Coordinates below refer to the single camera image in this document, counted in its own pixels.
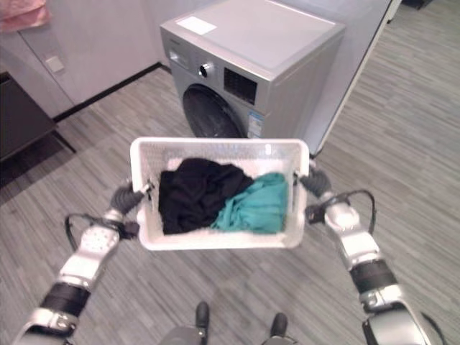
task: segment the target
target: pink towel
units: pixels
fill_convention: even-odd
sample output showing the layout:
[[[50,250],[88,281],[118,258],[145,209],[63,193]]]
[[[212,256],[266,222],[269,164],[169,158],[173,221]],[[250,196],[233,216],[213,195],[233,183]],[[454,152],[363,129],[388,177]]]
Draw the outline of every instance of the pink towel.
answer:
[[[50,20],[46,0],[0,0],[0,32],[38,27]]]

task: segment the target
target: washing machine door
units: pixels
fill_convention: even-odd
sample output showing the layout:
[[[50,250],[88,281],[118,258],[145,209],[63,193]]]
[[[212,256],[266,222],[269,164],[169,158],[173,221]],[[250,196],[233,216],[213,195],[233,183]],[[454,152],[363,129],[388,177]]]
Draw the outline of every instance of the washing machine door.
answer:
[[[184,92],[185,117],[197,137],[247,137],[238,115],[214,90],[201,84],[192,84]]]

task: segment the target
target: black cable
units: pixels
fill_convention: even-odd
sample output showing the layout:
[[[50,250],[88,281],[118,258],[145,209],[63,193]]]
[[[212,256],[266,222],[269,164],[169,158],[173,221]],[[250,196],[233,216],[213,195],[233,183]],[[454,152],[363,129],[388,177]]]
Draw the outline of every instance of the black cable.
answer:
[[[436,323],[436,321],[434,321],[431,316],[425,314],[424,312],[421,313],[422,316],[424,317],[425,320],[427,320],[427,322],[429,324],[431,324],[431,327],[434,328],[434,330],[436,331],[436,333],[439,335],[439,338],[441,338],[441,343],[443,345],[447,345],[447,340],[446,338],[444,338],[444,334],[443,334],[443,331],[441,330],[441,327],[439,327],[439,325]]]
[[[329,206],[332,206],[336,203],[343,203],[343,202],[348,203],[348,198],[356,194],[365,194],[369,196],[369,199],[371,199],[372,206],[371,206],[371,220],[369,222],[369,233],[372,235],[374,233],[374,228],[375,228],[377,209],[375,208],[375,198],[372,195],[372,193],[369,192],[367,189],[357,189],[357,190],[352,190],[351,192],[340,193],[328,199],[327,201],[323,202],[320,205],[320,207],[323,208],[323,210],[326,210]]]
[[[72,217],[80,217],[82,219],[87,220],[90,224],[96,223],[98,221],[97,218],[90,216],[87,213],[70,213],[65,217],[64,220],[64,227],[65,227],[65,234],[67,235],[67,239],[69,240],[70,246],[72,247],[73,251],[77,250],[78,245],[75,237],[72,234],[72,223],[70,219]]]

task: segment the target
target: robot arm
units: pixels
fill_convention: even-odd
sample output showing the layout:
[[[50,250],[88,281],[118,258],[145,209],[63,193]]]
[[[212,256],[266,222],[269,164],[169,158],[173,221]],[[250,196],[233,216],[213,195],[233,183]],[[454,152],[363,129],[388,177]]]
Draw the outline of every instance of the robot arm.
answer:
[[[347,198],[335,195],[324,172],[300,179],[321,202],[307,208],[311,223],[323,221],[369,314],[362,328],[369,345],[445,344],[437,325],[414,310],[359,214]]]
[[[78,325],[78,317],[101,278],[107,261],[121,239],[129,238],[124,216],[150,190],[146,185],[134,193],[130,185],[119,188],[110,209],[87,228],[80,245],[59,272],[54,285],[39,308],[30,315],[14,345],[68,344]]]

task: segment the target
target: silver appliance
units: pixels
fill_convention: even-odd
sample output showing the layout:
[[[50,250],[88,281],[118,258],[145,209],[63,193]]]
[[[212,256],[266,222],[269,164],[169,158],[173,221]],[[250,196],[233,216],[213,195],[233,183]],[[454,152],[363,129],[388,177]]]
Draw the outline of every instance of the silver appliance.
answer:
[[[197,137],[303,137],[344,25],[266,0],[226,0],[161,26]]]

